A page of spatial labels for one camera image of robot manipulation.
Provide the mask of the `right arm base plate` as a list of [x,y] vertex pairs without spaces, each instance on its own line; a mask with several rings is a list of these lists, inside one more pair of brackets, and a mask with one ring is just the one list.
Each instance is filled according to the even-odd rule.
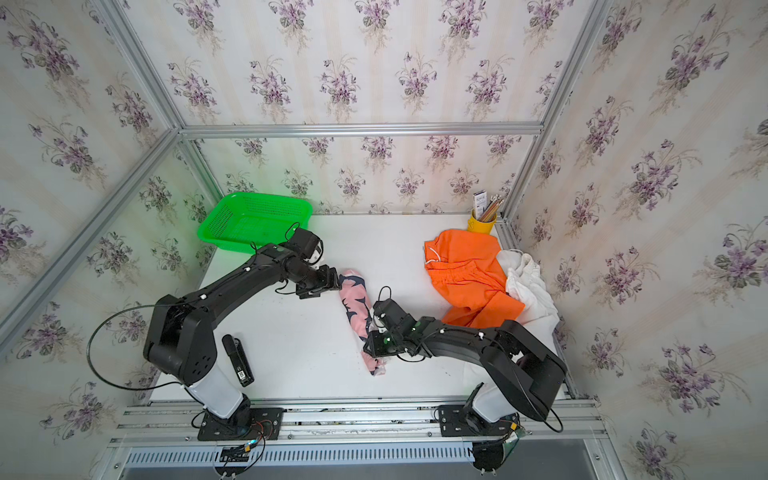
[[512,431],[513,422],[490,423],[465,404],[443,404],[435,409],[442,437],[501,437]]

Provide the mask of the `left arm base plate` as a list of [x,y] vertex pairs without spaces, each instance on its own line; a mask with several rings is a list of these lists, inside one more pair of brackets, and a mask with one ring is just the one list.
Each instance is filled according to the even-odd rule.
[[201,442],[276,440],[279,436],[284,410],[281,408],[251,408],[230,419],[221,419],[206,411],[198,427]]

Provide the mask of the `orange shorts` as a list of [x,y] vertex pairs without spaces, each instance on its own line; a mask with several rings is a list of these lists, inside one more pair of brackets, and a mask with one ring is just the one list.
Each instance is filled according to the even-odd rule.
[[506,291],[507,276],[497,260],[496,237],[445,230],[424,243],[424,268],[434,289],[450,304],[442,322],[484,329],[516,320],[525,304]]

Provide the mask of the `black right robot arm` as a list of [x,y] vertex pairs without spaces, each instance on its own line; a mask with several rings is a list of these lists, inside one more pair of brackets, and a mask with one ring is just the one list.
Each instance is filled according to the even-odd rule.
[[375,359],[447,357],[484,369],[489,384],[479,383],[462,405],[438,408],[446,436],[500,436],[511,430],[514,414],[545,424],[567,373],[561,358],[514,320],[459,327],[416,319],[392,299],[374,304],[363,351]]

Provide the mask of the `pink shark print shorts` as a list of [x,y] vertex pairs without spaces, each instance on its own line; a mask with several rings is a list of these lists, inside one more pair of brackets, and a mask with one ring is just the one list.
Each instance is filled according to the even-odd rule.
[[373,319],[371,302],[364,278],[354,270],[347,270],[340,275],[341,290],[339,296],[351,330],[357,340],[360,355],[366,370],[371,376],[386,373],[385,362],[372,357],[363,349],[368,339]]

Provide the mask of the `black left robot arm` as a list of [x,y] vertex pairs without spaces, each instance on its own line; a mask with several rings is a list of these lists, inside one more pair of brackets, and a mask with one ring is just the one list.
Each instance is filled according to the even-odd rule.
[[166,295],[154,304],[124,308],[104,319],[86,345],[86,361],[102,383],[130,392],[129,387],[107,380],[95,367],[91,347],[99,331],[117,317],[143,308],[151,318],[143,346],[143,358],[159,372],[170,375],[168,384],[179,385],[207,414],[233,428],[251,424],[251,401],[228,380],[217,364],[217,327],[238,307],[261,291],[280,282],[295,284],[300,299],[318,298],[327,291],[339,291],[337,270],[318,265],[314,256],[324,252],[322,240],[309,230],[297,228],[280,244],[255,247],[242,265],[213,283],[181,298]]

